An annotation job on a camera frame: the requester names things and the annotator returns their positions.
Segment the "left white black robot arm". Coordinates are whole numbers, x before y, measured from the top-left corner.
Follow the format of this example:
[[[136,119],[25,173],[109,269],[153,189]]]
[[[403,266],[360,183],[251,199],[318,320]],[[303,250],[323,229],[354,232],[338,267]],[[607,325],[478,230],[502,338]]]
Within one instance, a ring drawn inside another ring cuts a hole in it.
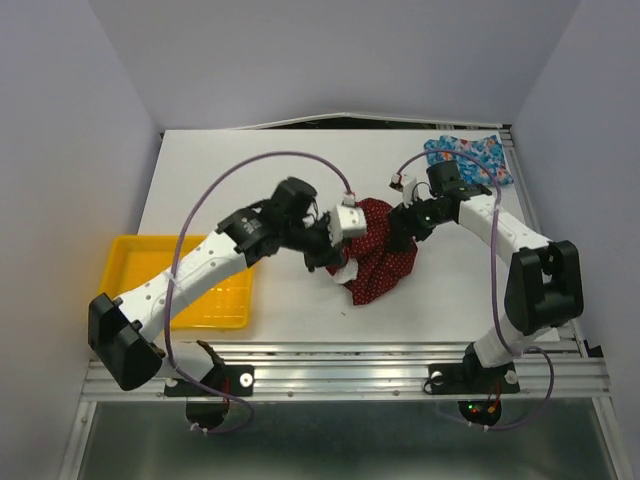
[[[119,387],[134,390],[153,378],[172,354],[156,338],[176,314],[212,287],[285,248],[303,254],[305,266],[339,266],[347,235],[361,225],[354,206],[336,205],[307,225],[315,189],[289,177],[272,196],[243,207],[168,269],[111,298],[102,293],[88,307],[88,343]]]

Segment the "red polka dot skirt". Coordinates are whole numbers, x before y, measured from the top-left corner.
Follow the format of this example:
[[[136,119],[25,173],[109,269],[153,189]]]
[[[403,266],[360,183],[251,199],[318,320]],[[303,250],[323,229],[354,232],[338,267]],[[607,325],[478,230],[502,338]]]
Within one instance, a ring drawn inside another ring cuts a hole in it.
[[[326,271],[351,293],[354,306],[363,306],[394,289],[412,273],[418,246],[411,241],[406,251],[391,251],[388,214],[392,207],[387,202],[365,198],[357,206],[365,214],[367,233],[345,248],[343,267],[326,267]]]

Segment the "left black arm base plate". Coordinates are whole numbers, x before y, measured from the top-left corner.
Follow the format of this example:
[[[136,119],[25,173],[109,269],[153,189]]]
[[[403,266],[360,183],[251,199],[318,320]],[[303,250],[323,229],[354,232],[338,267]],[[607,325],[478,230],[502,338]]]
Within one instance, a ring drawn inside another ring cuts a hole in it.
[[[236,397],[253,395],[255,368],[250,364],[226,365],[215,367],[200,383],[222,393]],[[206,397],[211,393],[184,379],[173,379],[173,383],[165,383],[164,395],[173,397]]]

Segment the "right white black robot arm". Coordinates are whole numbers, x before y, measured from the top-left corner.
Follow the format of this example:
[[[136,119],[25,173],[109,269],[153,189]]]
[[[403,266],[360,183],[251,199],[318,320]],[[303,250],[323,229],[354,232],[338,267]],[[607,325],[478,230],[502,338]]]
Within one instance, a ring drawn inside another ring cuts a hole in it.
[[[439,225],[454,222],[490,249],[490,262],[508,268],[504,306],[494,310],[494,324],[465,350],[450,370],[431,375],[436,393],[460,386],[484,392],[503,380],[512,361],[536,338],[561,327],[584,311],[580,258],[570,241],[552,241],[500,210],[501,196],[481,184],[465,182],[457,164],[445,161],[427,169],[430,198],[417,193],[417,181],[402,173],[391,188],[403,200],[388,215],[389,251],[406,252],[412,242],[426,240]]]

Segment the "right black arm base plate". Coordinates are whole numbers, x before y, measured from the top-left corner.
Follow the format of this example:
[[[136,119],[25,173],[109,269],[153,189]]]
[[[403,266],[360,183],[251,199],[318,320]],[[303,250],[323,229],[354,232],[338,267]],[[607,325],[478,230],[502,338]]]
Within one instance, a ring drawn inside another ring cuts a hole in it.
[[[494,368],[464,366],[462,363],[435,363],[428,366],[429,393],[432,395],[481,395],[520,392],[515,365]]]

